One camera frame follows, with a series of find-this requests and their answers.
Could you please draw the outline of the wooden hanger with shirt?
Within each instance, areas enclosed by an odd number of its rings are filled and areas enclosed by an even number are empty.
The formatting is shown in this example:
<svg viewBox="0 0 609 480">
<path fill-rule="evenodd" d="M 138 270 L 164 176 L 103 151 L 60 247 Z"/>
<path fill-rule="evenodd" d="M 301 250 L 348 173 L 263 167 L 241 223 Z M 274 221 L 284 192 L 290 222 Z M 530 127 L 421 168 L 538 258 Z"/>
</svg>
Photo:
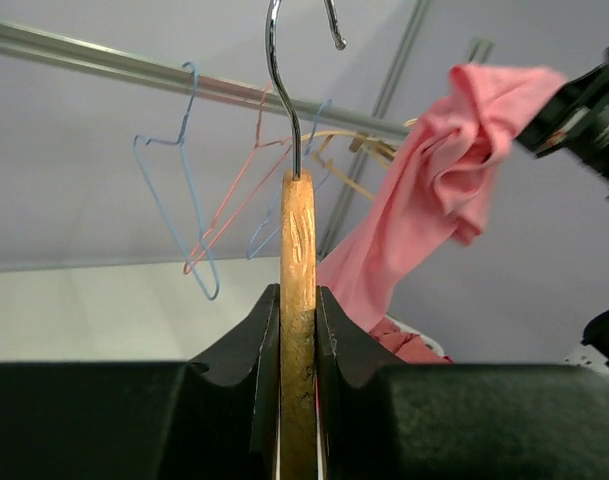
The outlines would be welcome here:
<svg viewBox="0 0 609 480">
<path fill-rule="evenodd" d="M 282 479 L 318 477 L 315 331 L 317 254 L 314 187 L 302 168 L 300 121 L 281 79 L 277 55 L 282 3 L 271 1 L 265 22 L 270 79 L 291 126 L 292 168 L 284 174 L 280 216 L 279 468 Z"/>
</svg>

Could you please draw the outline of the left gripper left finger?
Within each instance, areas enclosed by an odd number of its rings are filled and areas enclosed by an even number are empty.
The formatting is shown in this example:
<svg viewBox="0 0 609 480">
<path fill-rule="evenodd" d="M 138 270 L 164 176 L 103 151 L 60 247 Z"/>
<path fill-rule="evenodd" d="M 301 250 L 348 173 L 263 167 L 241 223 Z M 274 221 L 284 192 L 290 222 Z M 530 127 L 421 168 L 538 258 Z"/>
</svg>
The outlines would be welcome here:
<svg viewBox="0 0 609 480">
<path fill-rule="evenodd" d="M 279 288 L 189 360 L 0 363 L 0 479 L 272 479 Z"/>
</svg>

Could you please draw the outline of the light pink t shirt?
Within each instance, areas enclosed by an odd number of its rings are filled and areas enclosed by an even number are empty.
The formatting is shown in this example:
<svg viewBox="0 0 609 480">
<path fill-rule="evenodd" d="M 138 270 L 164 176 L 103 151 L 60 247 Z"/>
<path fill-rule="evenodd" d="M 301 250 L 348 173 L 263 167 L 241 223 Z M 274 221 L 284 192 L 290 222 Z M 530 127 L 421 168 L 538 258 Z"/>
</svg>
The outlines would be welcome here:
<svg viewBox="0 0 609 480">
<path fill-rule="evenodd" d="M 364 331 L 440 245 L 469 245 L 484 231 L 500 163 L 566 78 L 548 67 L 468 63 L 449 81 L 449 94 L 397 151 L 366 216 L 318 266 L 319 284 Z"/>
</svg>

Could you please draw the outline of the salmon pink t shirt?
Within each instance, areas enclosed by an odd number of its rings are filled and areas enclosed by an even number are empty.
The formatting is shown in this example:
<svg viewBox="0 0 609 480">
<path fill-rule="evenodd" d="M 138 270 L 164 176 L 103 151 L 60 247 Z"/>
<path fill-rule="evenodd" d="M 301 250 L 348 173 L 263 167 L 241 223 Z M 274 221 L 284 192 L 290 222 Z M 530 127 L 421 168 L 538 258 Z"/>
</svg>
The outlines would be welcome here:
<svg viewBox="0 0 609 480">
<path fill-rule="evenodd" d="M 452 364 L 453 360 L 441 357 L 429 349 L 419 335 L 400 330 L 395 324 L 383 317 L 369 335 L 397 358 L 409 364 Z"/>
</svg>

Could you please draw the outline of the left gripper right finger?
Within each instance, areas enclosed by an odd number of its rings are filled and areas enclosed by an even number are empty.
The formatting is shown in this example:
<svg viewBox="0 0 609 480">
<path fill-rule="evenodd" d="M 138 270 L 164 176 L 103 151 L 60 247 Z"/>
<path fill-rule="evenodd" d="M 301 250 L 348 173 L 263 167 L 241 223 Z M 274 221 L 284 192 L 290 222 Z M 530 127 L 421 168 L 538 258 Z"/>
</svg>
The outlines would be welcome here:
<svg viewBox="0 0 609 480">
<path fill-rule="evenodd" d="M 317 292 L 329 479 L 609 479 L 609 381 L 579 366 L 401 361 Z"/>
</svg>

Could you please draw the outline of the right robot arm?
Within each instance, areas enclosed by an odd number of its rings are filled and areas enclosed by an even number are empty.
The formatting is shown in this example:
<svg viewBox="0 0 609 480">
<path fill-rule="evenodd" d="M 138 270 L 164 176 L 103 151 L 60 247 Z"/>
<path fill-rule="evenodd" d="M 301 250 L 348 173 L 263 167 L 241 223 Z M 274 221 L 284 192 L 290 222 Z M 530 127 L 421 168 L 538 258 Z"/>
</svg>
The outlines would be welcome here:
<svg viewBox="0 0 609 480">
<path fill-rule="evenodd" d="M 609 47 L 603 63 L 563 85 L 517 142 L 537 158 L 566 149 L 609 184 Z M 609 374 L 609 310 L 587 324 L 566 362 Z"/>
</svg>

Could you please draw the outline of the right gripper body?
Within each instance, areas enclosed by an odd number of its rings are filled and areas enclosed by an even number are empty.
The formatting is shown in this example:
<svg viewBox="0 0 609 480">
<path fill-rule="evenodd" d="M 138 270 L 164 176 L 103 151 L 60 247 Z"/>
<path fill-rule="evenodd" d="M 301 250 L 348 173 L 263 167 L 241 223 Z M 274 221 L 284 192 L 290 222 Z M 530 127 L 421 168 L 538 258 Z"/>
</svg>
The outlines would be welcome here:
<svg viewBox="0 0 609 480">
<path fill-rule="evenodd" d="M 537 158 L 567 149 L 609 183 L 609 47 L 604 62 L 564 84 L 517 142 Z"/>
</svg>

